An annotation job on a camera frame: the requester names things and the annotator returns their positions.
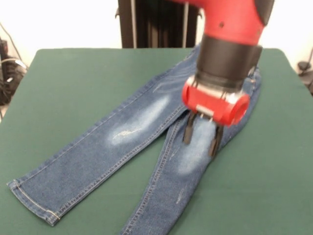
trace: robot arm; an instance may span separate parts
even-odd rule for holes
[[[197,71],[182,91],[182,100],[191,110],[184,141],[190,142],[193,120],[200,114],[217,124],[214,155],[223,126],[237,124],[248,109],[249,96],[242,92],[242,85],[257,66],[262,52],[259,39],[274,0],[172,1],[188,2],[205,13]]]

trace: jeans leg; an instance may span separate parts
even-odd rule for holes
[[[195,72],[198,54],[196,46],[185,60],[152,78],[82,136],[9,182],[11,191],[54,226],[185,111],[181,89]]]
[[[248,122],[260,85],[258,70],[245,80],[243,89],[251,98],[249,109],[239,124],[225,128],[219,150]],[[149,185],[121,235],[168,234],[193,195],[211,162],[208,151],[215,135],[215,124],[197,117],[191,142],[185,145],[182,138],[187,119],[184,113],[170,127]]]

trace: pant leg hem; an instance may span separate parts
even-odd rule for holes
[[[49,225],[54,226],[56,225],[60,217],[57,213],[45,209],[43,206],[39,205],[35,202],[29,195],[27,195],[19,186],[16,180],[13,180],[7,183],[10,190],[13,194],[17,197],[17,199],[31,212],[37,215],[39,218],[45,220]]]

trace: green table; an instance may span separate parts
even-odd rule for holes
[[[165,136],[51,227],[6,183],[36,168],[189,49],[40,50],[0,124],[1,235],[118,234]],[[209,166],[171,235],[313,234],[313,100],[285,55],[266,49],[245,129]]]

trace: black metal stand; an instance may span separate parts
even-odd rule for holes
[[[123,48],[184,47],[185,6],[169,0],[135,0],[135,27],[132,1],[119,0]],[[199,9],[188,7],[185,47],[194,47]]]

